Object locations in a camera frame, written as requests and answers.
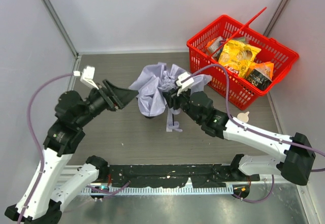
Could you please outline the lavender folding umbrella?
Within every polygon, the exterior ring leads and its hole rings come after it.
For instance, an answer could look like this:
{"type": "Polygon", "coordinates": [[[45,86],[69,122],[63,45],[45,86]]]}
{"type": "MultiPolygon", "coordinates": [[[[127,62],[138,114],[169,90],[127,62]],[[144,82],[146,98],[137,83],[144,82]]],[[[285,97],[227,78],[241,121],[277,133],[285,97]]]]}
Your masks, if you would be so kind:
{"type": "MultiPolygon", "coordinates": [[[[137,90],[137,101],[140,113],[148,118],[153,118],[164,113],[167,102],[163,92],[176,88],[175,82],[183,73],[189,73],[185,69],[173,64],[171,68],[166,63],[145,66],[139,77],[130,85],[129,89],[137,90]]],[[[210,75],[196,75],[191,85],[191,93],[203,91],[204,86],[211,81],[210,75]]],[[[182,132],[179,122],[174,115],[178,115],[180,109],[168,109],[166,132],[182,132]]]]}

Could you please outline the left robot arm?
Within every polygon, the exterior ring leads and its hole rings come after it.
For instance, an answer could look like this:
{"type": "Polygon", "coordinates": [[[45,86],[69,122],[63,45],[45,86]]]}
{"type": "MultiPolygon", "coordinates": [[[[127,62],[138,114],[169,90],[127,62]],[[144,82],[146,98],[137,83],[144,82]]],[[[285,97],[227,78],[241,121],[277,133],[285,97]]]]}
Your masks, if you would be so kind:
{"type": "Polygon", "coordinates": [[[7,207],[5,216],[17,223],[58,223],[69,203],[90,183],[108,175],[108,162],[90,156],[64,185],[58,179],[85,136],[83,128],[104,110],[123,109],[138,91],[119,88],[103,80],[83,99],[78,92],[63,93],[55,106],[56,122],[48,130],[37,170],[21,200],[7,207]]]}

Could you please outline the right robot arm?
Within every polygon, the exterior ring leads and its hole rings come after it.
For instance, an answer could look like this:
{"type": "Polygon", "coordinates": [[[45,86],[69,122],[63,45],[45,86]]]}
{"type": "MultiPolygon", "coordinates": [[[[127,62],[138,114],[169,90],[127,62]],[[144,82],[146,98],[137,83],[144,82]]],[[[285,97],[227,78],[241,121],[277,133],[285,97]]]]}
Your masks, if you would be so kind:
{"type": "Polygon", "coordinates": [[[178,94],[172,89],[163,96],[169,108],[185,112],[207,135],[243,143],[265,153],[262,156],[237,154],[232,161],[235,174],[280,175],[296,185],[308,183],[315,153],[305,135],[282,135],[241,122],[215,109],[203,91],[191,93],[188,90],[178,94]]]}

